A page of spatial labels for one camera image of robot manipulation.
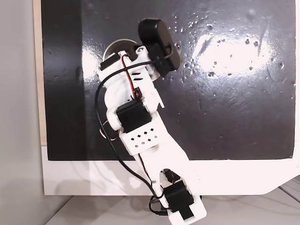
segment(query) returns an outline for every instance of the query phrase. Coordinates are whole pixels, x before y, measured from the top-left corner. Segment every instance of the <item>black wire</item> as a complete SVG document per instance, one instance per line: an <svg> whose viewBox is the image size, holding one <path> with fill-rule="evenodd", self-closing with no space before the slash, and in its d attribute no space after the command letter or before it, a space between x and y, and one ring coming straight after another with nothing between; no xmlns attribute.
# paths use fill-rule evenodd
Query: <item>black wire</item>
<svg viewBox="0 0 300 225"><path fill-rule="evenodd" d="M143 167L143 169L144 169L144 171L145 171L145 174L146 174L147 177L149 178L150 183L151 183L151 186L152 186L151 178L150 178L150 176L149 176L149 174L148 174L148 172L147 172L147 170L146 170L146 167L145 167L144 161L143 161L143 159L142 159L142 157L141 157L141 154L139 153L138 156L139 156L139 158L140 158L140 161L141 161L142 167Z"/></svg>
<svg viewBox="0 0 300 225"><path fill-rule="evenodd" d="M131 66L129 66L129 67L125 67L125 68L123 68L123 69L120 69L120 70L118 70L118 71L116 71L116 72L114 72L114 73L108 75L108 76L107 76L107 77L99 84L99 86L98 86L98 88L97 88L97 91L96 91L96 95L95 95L95 108L96 108L97 119L98 119L99 124L100 124L100 127L101 127L101 129L102 129L102 131L103 131L103 133L104 133L104 135L105 135L105 137L106 137L106 140L108 141L109 145L111 146L111 148L112 148L112 150L113 150L113 152L114 152L114 154L115 154L117 160L121 163L121 165L122 165L128 172L130 172L130 173L131 173L132 175L134 175L136 178L138 178L138 179L140 179L142 182L144 182L144 183L148 186L148 188L150 189L150 191L152 192L153 196L154 196L155 198L157 198L157 199L162 198L162 197L164 196L164 193L162 193L161 196L157 196L156 193L155 193L155 191L154 191L154 189L152 188L152 182L150 182L150 183L151 183L151 184L150 184L145 178L143 178L142 176L140 176L139 174L137 174L136 172L134 172L132 169L130 169L130 168L124 163L124 161L120 158L120 156L118 155L118 153L117 153L116 149L114 148L113 143L112 143L112 141L110 140L109 136L107 135L107 132L105 131L104 126L103 126L103 124L102 124L102 121L101 121L101 119L100 119L100 115L99 115L99 111L98 111L98 102L99 102L98 99L99 99L99 93L100 93L101 88L104 87L105 82L107 82L107 81L108 81L110 78L112 78L113 76L115 76L115 75L117 75L117 74L119 74L119 73L121 73L121 72L127 71L127 70L129 70L129 69L135 68L135 67L144 66L144 65L149 65L149 64L152 64L152 63L157 63L157 62L163 61L163 60L169 58L172 54L173 54L173 48L171 48L171 53L170 53L169 55L165 56L163 59L158 59L158 60L153 60L153 61L148 61L148 62L137 63L137 64L131 65Z"/></svg>

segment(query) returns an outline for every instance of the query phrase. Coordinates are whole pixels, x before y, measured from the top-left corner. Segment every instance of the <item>electrical wire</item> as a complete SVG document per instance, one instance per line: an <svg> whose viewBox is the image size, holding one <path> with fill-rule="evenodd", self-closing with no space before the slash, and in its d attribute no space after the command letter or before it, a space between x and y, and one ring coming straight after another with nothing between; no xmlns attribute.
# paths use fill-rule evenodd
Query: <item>electrical wire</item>
<svg viewBox="0 0 300 225"><path fill-rule="evenodd" d="M168 59L169 57L171 57L171 55L173 54L173 48L171 47L171 53L167 56L165 56L163 59L158 59L158 60L153 60L153 61L147 61L147 62L141 62L141 63L137 63L137 64L134 64L134 65L131 65L129 67L125 67L123 69L120 69L110 75L108 75L98 86L97 90L96 90L96 94L95 94L95 108L96 108L96 115L97 115L97 119L98 119L98 122L100 124L100 127L106 137L106 140L108 141L109 145L111 146L117 160L121 163L121 165L128 171L130 172L132 175L134 175L136 178L140 179L143 183L145 183L147 185L147 187L150 189L150 191L152 192L153 194L153 197L155 198L162 198L164 196L164 193L162 193L161 196L157 196L154 189L152 188L152 185L145 179L143 178L141 175L137 174L136 172L134 172L132 169L130 169L125 163L124 161L120 158L119 154L117 153L111 139L109 138L107 132L105 131L104 129L104 125L101 121L101 118L100 118L100 115L99 115L99 110L98 110L98 102L99 102L99 93L100 93L100 90L102 87L104 87L104 84L105 82L107 82L110 78L112 78L113 76L119 74L119 73L122 73L124 71L128 71L129 69L132 69L132 68L136 68L136 67L139 67L139 66L144 66L144 65L149 65L149 64L153 64L153 63L157 63L157 62L161 62L165 59Z"/></svg>
<svg viewBox="0 0 300 225"><path fill-rule="evenodd" d="M126 65L125 65L125 62L124 62L124 56L127 56L127 57L129 57L129 56L128 55L123 55L122 58L121 58L123 67L126 68ZM126 72L127 78L129 80L129 83L130 83L130 88L131 88L131 91L132 91L133 98L136 98L135 88L133 87L133 83L132 83L131 77L129 75L129 72L128 72L128 70L125 70L125 72Z"/></svg>
<svg viewBox="0 0 300 225"><path fill-rule="evenodd" d="M144 169L144 171L145 171L145 174L146 174L147 177L149 178L150 183L151 183L151 186L152 186L151 178L150 178L150 176L149 176L149 174L148 174L148 172L147 172L147 170L146 170L146 167L145 167L144 161L143 161L143 159L142 159L142 157L141 157L141 154L139 153L138 156L139 156L139 158L140 158L140 161L141 161L142 167L143 167L143 169Z"/></svg>

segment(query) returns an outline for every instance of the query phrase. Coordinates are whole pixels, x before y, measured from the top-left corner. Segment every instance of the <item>water droplet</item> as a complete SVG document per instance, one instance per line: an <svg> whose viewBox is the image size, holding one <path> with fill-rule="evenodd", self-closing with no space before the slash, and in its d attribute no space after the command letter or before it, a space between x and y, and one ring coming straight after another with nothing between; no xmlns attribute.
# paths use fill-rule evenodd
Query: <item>water droplet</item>
<svg viewBox="0 0 300 225"><path fill-rule="evenodd" d="M209 73L208 73L208 76L209 76L209 77L214 76L214 75L215 75L215 72L209 72Z"/></svg>
<svg viewBox="0 0 300 225"><path fill-rule="evenodd" d="M253 19L255 17L255 10L254 9L249 9L247 12L247 17L249 19Z"/></svg>
<svg viewBox="0 0 300 225"><path fill-rule="evenodd" d="M283 69L283 67L285 67L285 65L283 64L283 62L280 62L280 63L278 63L278 67L279 67L280 69Z"/></svg>

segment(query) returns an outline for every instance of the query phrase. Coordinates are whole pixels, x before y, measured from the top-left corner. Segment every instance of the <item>white frame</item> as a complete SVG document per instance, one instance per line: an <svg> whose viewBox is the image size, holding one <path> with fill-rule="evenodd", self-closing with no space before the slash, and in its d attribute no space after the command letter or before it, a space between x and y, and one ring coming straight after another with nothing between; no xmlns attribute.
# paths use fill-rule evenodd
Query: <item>white frame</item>
<svg viewBox="0 0 300 225"><path fill-rule="evenodd" d="M296 15L300 13L296 0ZM45 195L150 195L148 188L118 161L49 161L45 139L45 103L40 0L34 0L37 91ZM300 65L296 45L296 79ZM262 195L300 175L300 104L296 101L294 156L281 160L192 161L198 170L202 195ZM143 175L136 161L126 164Z"/></svg>

